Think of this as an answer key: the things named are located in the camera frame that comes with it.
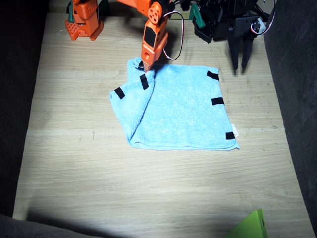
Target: wire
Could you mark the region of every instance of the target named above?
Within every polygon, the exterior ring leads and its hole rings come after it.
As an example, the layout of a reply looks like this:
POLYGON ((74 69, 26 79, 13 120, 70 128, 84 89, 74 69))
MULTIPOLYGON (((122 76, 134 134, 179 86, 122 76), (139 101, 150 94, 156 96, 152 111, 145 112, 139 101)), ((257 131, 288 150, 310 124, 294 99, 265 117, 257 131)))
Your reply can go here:
POLYGON ((97 13, 98 13, 97 20, 99 20, 99 5, 98 5, 98 3, 97 3, 97 13))
POLYGON ((163 17, 167 17, 167 16, 172 15, 172 14, 175 14, 175 13, 178 14, 178 15, 180 15, 180 16, 182 17, 182 38, 181 38, 181 43, 180 43, 180 51, 179 51, 179 54, 178 54, 178 56, 177 56, 176 58, 174 58, 174 59, 167 55, 167 53, 165 52, 165 46, 164 46, 163 52, 164 52, 166 58, 168 58, 169 60, 176 60, 176 59, 178 59, 178 57, 180 56, 180 53, 182 52, 182 48, 183 48, 183 40, 184 40, 184 18, 183 18, 183 15, 182 15, 180 12, 178 12, 178 11, 171 11, 171 12, 168 12, 167 14, 165 14, 163 17))
POLYGON ((251 29, 252 33, 254 33, 254 34, 260 36, 260 35, 264 35, 264 34, 270 29, 270 27, 271 27, 271 25, 272 25, 272 23, 273 23, 273 21, 274 21, 274 17, 275 17, 275 0, 273 0, 273 3, 274 3, 273 17, 272 17, 272 21, 269 23, 268 27, 267 27, 263 32, 258 33, 258 32, 256 32, 255 30, 253 30, 253 28, 252 28, 252 23, 251 23, 251 24, 250 24, 250 29, 251 29))

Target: gray fabric wall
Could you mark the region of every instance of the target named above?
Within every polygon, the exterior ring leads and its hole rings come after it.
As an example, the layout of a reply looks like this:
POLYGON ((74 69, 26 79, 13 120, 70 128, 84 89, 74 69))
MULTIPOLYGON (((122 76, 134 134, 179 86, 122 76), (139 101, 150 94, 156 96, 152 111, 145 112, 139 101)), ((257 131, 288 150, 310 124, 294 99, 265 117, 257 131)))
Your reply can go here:
POLYGON ((278 0, 264 39, 298 183, 317 235, 317 1, 278 0))
POLYGON ((0 6, 0 214, 13 215, 48 0, 0 6))

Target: white cable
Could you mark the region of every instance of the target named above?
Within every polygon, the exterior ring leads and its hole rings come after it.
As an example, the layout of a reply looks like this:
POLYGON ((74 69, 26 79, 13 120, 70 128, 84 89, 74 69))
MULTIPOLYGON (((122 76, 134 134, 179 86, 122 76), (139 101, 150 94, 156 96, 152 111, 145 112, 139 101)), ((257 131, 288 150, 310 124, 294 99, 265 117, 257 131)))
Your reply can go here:
POLYGON ((178 14, 182 17, 182 38, 181 38, 181 46, 180 46, 180 51, 179 51, 179 54, 176 58, 171 58, 170 56, 167 55, 167 53, 165 52, 165 47, 163 48, 163 52, 165 54, 165 56, 169 59, 169 60, 176 60, 179 56, 180 56, 180 53, 182 52, 182 48, 183 48, 183 39, 184 39, 184 18, 182 16, 182 14, 178 11, 171 11, 171 12, 168 12, 167 14, 165 14, 163 17, 167 17, 169 15, 172 15, 172 14, 178 14))
POLYGON ((273 21, 274 21, 274 17, 275 17, 275 0, 273 0, 273 2, 274 2, 273 18, 272 18, 272 21, 270 22, 270 24, 268 25, 268 27, 267 27, 263 32, 258 33, 258 32, 256 32, 255 30, 253 30, 253 28, 252 28, 252 23, 251 23, 251 24, 250 24, 250 29, 251 29, 252 33, 254 33, 254 34, 260 36, 260 35, 264 35, 264 34, 270 29, 270 27, 271 27, 271 25, 272 25, 272 23, 273 23, 273 21))

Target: wood grain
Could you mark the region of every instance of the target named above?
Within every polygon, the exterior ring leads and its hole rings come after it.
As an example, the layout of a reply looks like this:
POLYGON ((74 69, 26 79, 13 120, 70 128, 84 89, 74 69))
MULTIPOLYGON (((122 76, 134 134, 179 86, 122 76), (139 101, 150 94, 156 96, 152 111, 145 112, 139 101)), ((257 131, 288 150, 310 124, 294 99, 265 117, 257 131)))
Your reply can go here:
MULTIPOLYGON (((240 150, 140 150, 128 145, 109 93, 140 55, 144 20, 110 17, 91 42, 60 31, 65 18, 46 20, 15 218, 37 213, 124 237, 215 238, 263 208, 270 237, 314 237, 263 37, 254 40, 246 73, 234 76, 227 42, 207 44, 186 21, 182 54, 169 61, 220 69, 240 150)), ((173 56, 180 27, 168 23, 173 56)))

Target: black tape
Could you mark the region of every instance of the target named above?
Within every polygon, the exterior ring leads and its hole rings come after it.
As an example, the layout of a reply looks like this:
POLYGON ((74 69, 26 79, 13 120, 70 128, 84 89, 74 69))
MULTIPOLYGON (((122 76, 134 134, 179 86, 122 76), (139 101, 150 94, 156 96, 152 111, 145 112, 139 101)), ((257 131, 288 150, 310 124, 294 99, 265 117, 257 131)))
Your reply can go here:
POLYGON ((141 79, 143 90, 146 90, 149 87, 149 85, 148 85, 148 80, 147 80, 145 74, 141 75, 140 79, 141 79))
POLYGON ((117 89, 114 90, 115 93, 119 96, 120 99, 124 98, 124 92, 122 91, 122 89, 120 87, 118 87, 117 89))
POLYGON ((212 105, 216 105, 216 104, 224 104, 223 98, 212 98, 212 105))
POLYGON ((210 71, 208 71, 207 72, 207 76, 219 81, 219 75, 218 74, 211 73, 210 71))
POLYGON ((139 63, 139 68, 144 68, 143 61, 139 63))
POLYGON ((233 132, 227 132, 226 133, 226 140, 232 140, 235 139, 233 132))

